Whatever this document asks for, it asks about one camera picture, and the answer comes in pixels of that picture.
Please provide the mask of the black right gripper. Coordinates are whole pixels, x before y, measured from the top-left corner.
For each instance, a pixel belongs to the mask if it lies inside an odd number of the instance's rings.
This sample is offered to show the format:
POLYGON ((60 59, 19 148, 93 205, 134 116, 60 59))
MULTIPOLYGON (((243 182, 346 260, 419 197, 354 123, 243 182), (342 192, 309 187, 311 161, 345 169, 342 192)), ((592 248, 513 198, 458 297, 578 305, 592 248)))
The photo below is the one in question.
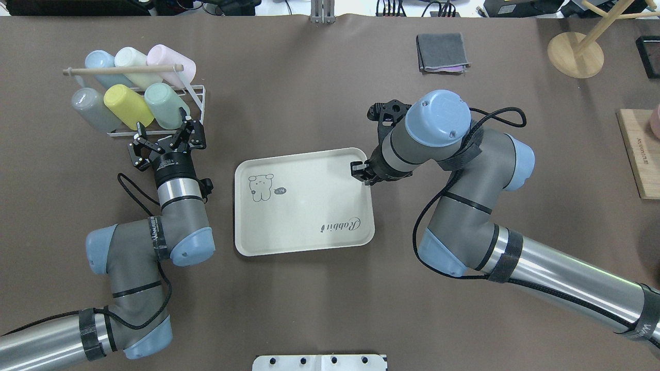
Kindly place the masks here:
POLYGON ((350 163, 351 176, 355 179, 365 179, 366 186, 374 186, 381 181, 396 181, 400 179, 400 172, 389 166, 381 149, 375 149, 365 162, 353 161, 350 163))

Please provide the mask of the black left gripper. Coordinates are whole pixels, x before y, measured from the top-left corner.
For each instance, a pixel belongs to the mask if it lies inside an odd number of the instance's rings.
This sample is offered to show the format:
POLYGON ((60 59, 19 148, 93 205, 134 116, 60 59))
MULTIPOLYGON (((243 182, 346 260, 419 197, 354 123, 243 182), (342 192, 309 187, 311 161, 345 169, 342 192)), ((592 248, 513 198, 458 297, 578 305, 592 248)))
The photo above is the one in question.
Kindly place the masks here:
POLYGON ((195 179, 195 167, 191 151, 207 148, 203 124, 189 115, 183 107, 179 107, 181 125, 174 137, 165 137, 153 143, 149 141, 146 128, 141 122, 136 122, 137 133, 128 145, 130 161, 139 171, 153 169, 155 184, 176 178, 195 179))

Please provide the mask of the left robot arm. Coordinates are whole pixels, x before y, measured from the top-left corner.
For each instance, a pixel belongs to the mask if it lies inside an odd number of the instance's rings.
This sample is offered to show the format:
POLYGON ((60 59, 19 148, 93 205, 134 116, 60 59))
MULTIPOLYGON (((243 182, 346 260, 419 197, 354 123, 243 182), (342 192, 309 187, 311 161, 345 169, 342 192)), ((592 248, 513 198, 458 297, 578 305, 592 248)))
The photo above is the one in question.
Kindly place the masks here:
POLYGON ((161 263, 188 267, 215 251, 204 205, 212 181, 196 176, 191 158, 192 150, 207 146, 204 127, 184 108, 179 117, 171 136, 152 142, 138 125, 129 144, 134 167, 154 171, 161 215, 87 235, 90 268, 108 275, 114 303, 52 315, 3 335, 2 370, 64 369, 118 350, 139 359, 171 343, 172 285, 161 263))

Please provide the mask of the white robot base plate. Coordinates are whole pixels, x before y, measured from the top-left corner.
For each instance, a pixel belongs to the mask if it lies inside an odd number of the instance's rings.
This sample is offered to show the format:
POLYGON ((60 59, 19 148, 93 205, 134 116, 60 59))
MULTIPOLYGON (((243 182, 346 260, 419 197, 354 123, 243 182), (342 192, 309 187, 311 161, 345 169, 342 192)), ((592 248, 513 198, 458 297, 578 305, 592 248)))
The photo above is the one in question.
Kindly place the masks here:
POLYGON ((262 355, 252 370, 388 370, 388 362, 378 354, 262 355))

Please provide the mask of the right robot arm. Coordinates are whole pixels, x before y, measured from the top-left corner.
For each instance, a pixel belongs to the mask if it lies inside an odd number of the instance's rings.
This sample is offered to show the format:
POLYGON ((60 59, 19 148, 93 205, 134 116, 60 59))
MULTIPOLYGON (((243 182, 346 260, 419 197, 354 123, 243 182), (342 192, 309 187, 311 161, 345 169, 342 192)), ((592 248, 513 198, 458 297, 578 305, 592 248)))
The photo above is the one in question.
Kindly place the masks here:
POLYGON ((425 94, 417 103, 374 103, 378 146, 351 163, 367 186, 408 178, 428 161, 450 176, 420 212, 412 248, 420 263, 444 277, 517 285, 581 312, 615 334, 658 351, 658 289, 594 267, 490 221, 502 192, 521 188, 535 166, 530 146, 485 127, 497 120, 525 127, 520 108, 471 108, 455 92, 425 94))

